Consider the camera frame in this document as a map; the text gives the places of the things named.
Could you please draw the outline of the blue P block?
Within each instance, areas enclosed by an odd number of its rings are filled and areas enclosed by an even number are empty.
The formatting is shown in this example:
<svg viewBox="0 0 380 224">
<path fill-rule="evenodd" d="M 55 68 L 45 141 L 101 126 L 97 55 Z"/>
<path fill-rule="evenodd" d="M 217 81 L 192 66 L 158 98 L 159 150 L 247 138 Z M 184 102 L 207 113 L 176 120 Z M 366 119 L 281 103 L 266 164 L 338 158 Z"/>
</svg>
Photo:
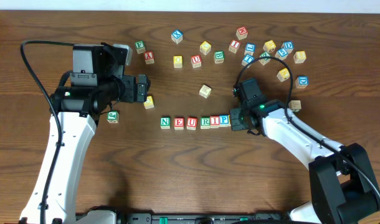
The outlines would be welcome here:
<svg viewBox="0 0 380 224">
<path fill-rule="evenodd" d="M 219 116 L 220 127 L 229 127 L 230 126 L 230 116 L 228 114 L 223 114 Z"/>
</svg>

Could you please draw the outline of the green R block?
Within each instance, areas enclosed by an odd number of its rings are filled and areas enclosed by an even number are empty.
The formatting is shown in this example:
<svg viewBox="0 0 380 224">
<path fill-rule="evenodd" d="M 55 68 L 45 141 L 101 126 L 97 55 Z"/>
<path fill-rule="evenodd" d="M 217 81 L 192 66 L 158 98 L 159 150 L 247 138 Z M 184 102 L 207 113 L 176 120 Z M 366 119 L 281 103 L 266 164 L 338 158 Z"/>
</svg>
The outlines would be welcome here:
<svg viewBox="0 0 380 224">
<path fill-rule="evenodd" d="M 200 128 L 201 129 L 210 129 L 211 128 L 210 117 L 202 117 L 200 119 Z"/>
</svg>

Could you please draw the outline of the green N block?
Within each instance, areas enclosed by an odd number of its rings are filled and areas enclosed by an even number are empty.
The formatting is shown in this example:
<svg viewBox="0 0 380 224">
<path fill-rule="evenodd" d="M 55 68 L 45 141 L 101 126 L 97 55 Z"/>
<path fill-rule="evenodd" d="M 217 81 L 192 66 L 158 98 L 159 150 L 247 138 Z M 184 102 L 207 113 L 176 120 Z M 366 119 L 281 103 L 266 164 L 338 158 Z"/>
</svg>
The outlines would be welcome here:
<svg viewBox="0 0 380 224">
<path fill-rule="evenodd" d="M 161 127 L 161 129 L 169 129 L 171 127 L 170 117 L 160 118 L 160 127 Z"/>
</svg>

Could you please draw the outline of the red E block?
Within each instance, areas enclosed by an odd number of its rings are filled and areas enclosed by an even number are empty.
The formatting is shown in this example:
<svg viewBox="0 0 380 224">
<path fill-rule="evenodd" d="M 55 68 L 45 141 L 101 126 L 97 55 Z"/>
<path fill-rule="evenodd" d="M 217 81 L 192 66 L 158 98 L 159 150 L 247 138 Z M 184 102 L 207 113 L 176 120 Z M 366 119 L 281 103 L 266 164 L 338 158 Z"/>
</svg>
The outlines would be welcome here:
<svg viewBox="0 0 380 224">
<path fill-rule="evenodd" d="M 174 118 L 174 129 L 175 130 L 184 129 L 184 118 Z"/>
</svg>

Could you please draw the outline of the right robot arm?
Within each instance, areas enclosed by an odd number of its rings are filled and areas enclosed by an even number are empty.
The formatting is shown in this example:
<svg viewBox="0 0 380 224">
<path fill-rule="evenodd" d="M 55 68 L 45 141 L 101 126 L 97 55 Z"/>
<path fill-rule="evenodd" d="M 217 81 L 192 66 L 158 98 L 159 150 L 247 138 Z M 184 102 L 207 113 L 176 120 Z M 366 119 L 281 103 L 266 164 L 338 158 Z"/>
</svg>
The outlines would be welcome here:
<svg viewBox="0 0 380 224">
<path fill-rule="evenodd" d="M 345 146 L 298 119 L 281 101 L 245 101 L 230 110 L 232 130 L 272 139 L 307 169 L 311 200 L 291 210 L 293 223 L 358 223 L 380 212 L 380 189 L 366 150 Z"/>
</svg>

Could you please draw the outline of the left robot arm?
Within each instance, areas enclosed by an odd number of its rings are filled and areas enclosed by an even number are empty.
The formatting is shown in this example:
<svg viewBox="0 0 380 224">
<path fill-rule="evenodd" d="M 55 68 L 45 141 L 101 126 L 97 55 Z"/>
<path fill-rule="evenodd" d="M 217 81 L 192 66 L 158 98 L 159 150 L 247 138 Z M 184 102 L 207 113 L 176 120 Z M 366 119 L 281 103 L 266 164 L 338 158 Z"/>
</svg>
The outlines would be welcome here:
<svg viewBox="0 0 380 224">
<path fill-rule="evenodd" d="M 19 223 L 121 223 L 118 211 L 97 207 L 76 215 L 76 198 L 85 155 L 107 104 L 123 94 L 126 103 L 146 100 L 151 82 L 146 75 L 110 76 L 97 86 L 66 86 L 62 75 L 52 94 L 50 132 L 32 195 Z"/>
</svg>

